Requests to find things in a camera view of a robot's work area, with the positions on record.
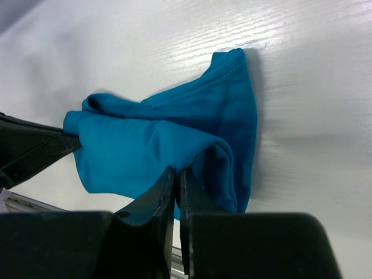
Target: white table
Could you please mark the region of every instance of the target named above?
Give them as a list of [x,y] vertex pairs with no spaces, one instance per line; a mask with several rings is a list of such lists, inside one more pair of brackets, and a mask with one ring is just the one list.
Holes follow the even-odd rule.
[[[248,211],[315,215],[345,278],[370,278],[372,1],[44,1],[0,36],[0,111],[61,127],[96,90],[139,101],[235,47],[260,117]],[[68,210],[130,201],[87,194],[72,156],[15,191]]]

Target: teal fabric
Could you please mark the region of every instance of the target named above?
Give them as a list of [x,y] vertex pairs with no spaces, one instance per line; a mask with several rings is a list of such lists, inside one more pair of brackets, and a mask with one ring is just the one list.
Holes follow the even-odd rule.
[[63,128],[80,137],[74,155],[88,192],[137,198],[167,166],[178,176],[191,167],[225,210],[247,207],[257,113],[242,49],[214,53],[200,78],[140,103],[90,95]]

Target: cloth fold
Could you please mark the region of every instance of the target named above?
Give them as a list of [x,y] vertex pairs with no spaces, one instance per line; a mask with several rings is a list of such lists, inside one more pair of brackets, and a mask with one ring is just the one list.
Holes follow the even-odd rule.
[[222,208],[247,207],[257,113],[242,49],[214,53],[200,78],[141,103],[90,95],[63,129],[80,137],[74,155],[88,192],[137,198],[167,166],[178,176],[191,167]]

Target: black plastic part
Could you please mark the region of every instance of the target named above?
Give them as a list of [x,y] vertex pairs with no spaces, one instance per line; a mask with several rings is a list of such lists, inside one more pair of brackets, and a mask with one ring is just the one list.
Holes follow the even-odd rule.
[[181,173],[181,247],[185,274],[189,274],[189,221],[195,213],[225,213],[225,211],[199,186],[191,169]]
[[62,129],[0,114],[0,188],[28,180],[80,148],[78,137]]
[[166,169],[115,214],[0,214],[0,278],[170,278],[173,183]]
[[190,279],[341,278],[321,224],[308,214],[193,214]]

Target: white tabletop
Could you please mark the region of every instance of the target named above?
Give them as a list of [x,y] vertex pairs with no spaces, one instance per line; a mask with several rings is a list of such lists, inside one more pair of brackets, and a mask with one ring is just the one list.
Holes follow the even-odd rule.
[[[214,51],[247,49],[260,118],[248,211],[313,214],[345,278],[370,278],[371,26],[367,0],[48,0],[0,36],[0,111],[61,127],[99,89],[140,101]],[[68,210],[130,201],[86,193],[72,156],[15,191]]]

